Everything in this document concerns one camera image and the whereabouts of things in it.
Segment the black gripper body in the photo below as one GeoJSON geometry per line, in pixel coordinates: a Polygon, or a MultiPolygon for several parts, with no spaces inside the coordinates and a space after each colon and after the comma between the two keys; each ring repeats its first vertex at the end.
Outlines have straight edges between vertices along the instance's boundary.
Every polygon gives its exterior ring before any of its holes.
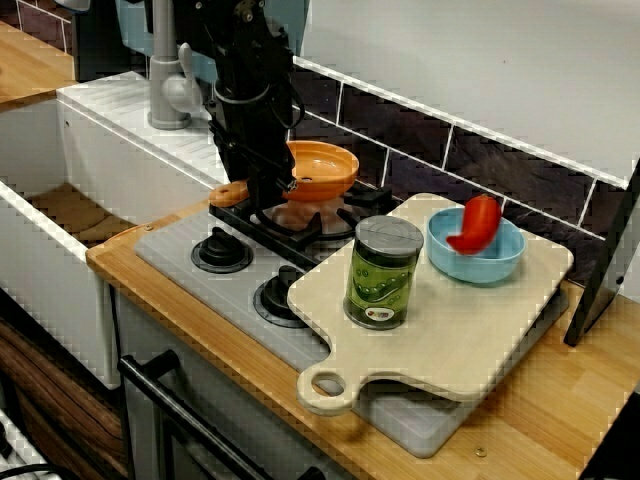
{"type": "Polygon", "coordinates": [[[244,180],[252,168],[286,178],[294,166],[287,131],[294,126],[291,89],[276,84],[239,98],[221,84],[207,104],[214,136],[227,178],[244,180]]]}

